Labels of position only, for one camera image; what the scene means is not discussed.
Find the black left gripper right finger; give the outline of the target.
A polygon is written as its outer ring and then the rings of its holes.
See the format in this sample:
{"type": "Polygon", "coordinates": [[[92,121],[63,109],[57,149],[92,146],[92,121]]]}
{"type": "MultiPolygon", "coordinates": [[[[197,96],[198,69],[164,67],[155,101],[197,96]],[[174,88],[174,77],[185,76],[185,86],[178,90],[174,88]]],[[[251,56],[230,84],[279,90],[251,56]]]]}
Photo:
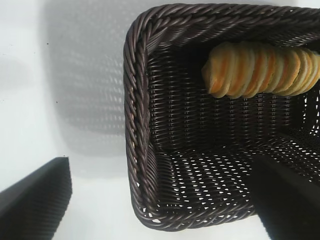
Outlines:
{"type": "Polygon", "coordinates": [[[272,240],[320,238],[320,138],[252,140],[252,204],[272,240]]]}

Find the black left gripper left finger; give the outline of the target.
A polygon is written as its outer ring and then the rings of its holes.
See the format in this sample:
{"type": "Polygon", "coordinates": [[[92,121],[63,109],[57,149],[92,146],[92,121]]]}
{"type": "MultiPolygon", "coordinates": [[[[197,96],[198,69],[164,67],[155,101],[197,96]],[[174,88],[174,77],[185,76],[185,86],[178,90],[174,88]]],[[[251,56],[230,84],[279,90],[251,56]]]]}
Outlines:
{"type": "Polygon", "coordinates": [[[2,240],[51,240],[72,196],[68,157],[56,157],[0,193],[2,240]]]}

